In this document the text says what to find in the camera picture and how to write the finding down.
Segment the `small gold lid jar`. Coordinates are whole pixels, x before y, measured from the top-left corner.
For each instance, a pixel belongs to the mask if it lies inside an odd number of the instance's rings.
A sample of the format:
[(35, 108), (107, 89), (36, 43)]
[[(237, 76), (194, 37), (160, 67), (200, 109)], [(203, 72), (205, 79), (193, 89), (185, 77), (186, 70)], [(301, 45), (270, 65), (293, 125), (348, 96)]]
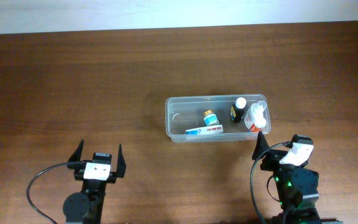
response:
[(206, 126), (214, 126), (219, 124), (218, 117), (213, 110), (205, 111), (203, 120)]

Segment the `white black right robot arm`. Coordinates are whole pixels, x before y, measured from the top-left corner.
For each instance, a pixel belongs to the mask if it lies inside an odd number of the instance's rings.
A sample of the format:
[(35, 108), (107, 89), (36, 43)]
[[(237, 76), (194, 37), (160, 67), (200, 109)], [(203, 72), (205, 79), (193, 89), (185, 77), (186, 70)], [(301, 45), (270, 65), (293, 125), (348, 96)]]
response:
[[(306, 169), (314, 149), (313, 140), (296, 134), (291, 141), (269, 146), (263, 132), (258, 132), (252, 155), (254, 161), (250, 172), (250, 194), (256, 214), (262, 223), (321, 223), (315, 207), (319, 199), (316, 171)], [(269, 171), (277, 188), (282, 213), (265, 219), (259, 211), (254, 196), (254, 171), (261, 161), (260, 169)]]

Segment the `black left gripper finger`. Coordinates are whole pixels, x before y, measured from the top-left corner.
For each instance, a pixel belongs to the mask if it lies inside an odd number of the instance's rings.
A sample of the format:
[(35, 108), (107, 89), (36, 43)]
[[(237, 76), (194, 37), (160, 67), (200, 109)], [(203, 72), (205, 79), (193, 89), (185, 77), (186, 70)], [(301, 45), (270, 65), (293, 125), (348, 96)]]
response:
[(126, 173), (126, 162), (122, 151), (122, 144), (120, 144), (118, 155), (117, 155), (116, 176), (117, 178), (124, 178), (125, 173)]
[(80, 141), (78, 147), (75, 149), (74, 153), (68, 159), (69, 164), (78, 164), (78, 163), (82, 162), (81, 155), (83, 152), (83, 146), (84, 146), (84, 140), (82, 139)]

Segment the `white green Panadol box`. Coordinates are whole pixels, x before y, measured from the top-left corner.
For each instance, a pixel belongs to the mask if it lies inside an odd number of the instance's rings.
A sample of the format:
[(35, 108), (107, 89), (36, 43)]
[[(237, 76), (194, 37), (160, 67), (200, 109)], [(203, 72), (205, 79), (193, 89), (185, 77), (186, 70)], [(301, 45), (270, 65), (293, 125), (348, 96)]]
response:
[(187, 129), (185, 131), (185, 134), (187, 135), (207, 135), (207, 134), (220, 134), (220, 133), (223, 133), (223, 126), (221, 124)]

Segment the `dark bottle white cap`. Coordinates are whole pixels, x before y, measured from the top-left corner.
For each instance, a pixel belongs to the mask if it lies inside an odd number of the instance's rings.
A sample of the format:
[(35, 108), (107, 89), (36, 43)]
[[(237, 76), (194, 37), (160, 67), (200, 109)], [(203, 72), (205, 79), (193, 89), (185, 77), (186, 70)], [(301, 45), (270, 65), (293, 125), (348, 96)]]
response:
[(231, 106), (230, 116), (234, 123), (239, 123), (244, 115), (247, 101), (243, 97), (239, 97)]

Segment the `white squeeze bottle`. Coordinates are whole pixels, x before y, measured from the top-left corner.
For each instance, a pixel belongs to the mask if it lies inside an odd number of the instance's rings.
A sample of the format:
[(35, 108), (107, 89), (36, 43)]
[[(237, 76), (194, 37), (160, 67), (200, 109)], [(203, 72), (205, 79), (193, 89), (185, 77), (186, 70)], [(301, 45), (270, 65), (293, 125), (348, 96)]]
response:
[(258, 101), (253, 103), (248, 109), (246, 115), (244, 116), (244, 123), (246, 128), (249, 131), (251, 122), (255, 117), (264, 117), (264, 111), (267, 109), (267, 103), (265, 101)]

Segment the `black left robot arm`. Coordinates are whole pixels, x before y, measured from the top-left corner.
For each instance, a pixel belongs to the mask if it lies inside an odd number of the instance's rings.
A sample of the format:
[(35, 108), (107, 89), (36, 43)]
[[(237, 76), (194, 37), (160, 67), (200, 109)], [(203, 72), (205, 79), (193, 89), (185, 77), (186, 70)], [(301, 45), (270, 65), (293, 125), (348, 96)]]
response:
[(119, 146), (116, 170), (111, 170), (112, 155), (95, 152), (91, 160), (82, 160), (84, 141), (69, 157), (67, 167), (74, 170), (74, 178), (82, 182), (79, 192), (69, 195), (63, 203), (65, 222), (70, 224), (100, 223), (106, 186), (115, 184), (126, 172), (126, 162)]

